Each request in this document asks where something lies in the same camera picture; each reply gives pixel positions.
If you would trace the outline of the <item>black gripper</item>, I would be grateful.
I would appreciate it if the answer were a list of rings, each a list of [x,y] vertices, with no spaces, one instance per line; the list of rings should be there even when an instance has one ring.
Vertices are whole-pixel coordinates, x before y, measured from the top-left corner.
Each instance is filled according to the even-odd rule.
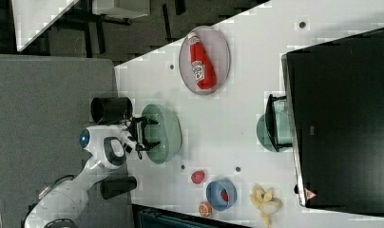
[[[147,117],[133,118],[126,130],[130,133],[131,141],[134,144],[134,149],[138,152],[149,151],[160,142],[147,142],[144,144],[143,124],[159,124],[157,121]]]

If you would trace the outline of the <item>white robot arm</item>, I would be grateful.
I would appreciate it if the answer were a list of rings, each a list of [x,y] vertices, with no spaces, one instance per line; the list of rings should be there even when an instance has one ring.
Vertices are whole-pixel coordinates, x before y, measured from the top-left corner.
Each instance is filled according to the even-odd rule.
[[[88,191],[125,163],[125,154],[148,151],[158,144],[144,138],[144,130],[155,121],[147,117],[129,124],[94,125],[80,136],[81,147],[91,154],[83,170],[71,180],[44,190],[29,209],[22,228],[77,228],[75,221],[88,204]]]

